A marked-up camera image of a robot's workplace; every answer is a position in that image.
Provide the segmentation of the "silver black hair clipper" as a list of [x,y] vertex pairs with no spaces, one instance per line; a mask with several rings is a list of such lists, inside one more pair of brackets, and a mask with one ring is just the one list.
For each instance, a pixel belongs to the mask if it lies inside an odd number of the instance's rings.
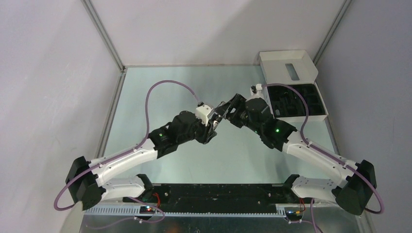
[[214,111],[211,115],[211,117],[209,118],[209,123],[212,127],[212,129],[216,129],[218,127],[218,125],[220,124],[220,122],[222,121],[223,117],[221,114],[217,113],[216,111]]

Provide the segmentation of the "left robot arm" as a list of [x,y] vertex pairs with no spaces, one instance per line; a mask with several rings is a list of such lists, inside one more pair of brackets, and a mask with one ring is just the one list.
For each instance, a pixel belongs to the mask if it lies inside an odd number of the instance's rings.
[[76,158],[66,177],[66,188],[74,203],[81,202],[83,210],[90,209],[102,200],[120,197],[151,195],[153,185],[144,174],[123,180],[117,175],[143,163],[175,152],[178,146],[195,140],[207,144],[216,136],[215,129],[222,116],[208,107],[195,113],[182,111],[171,122],[151,131],[143,141],[119,154],[87,160]]

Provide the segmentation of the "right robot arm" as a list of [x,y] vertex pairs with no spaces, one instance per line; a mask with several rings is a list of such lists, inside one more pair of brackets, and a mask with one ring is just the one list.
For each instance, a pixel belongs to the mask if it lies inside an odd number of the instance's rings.
[[377,187],[375,169],[369,161],[356,163],[303,137],[293,125],[275,118],[262,98],[246,99],[236,94],[229,102],[221,103],[215,112],[236,127],[255,132],[267,147],[295,156],[327,175],[326,179],[291,175],[287,181],[299,198],[328,200],[356,216],[367,209]]

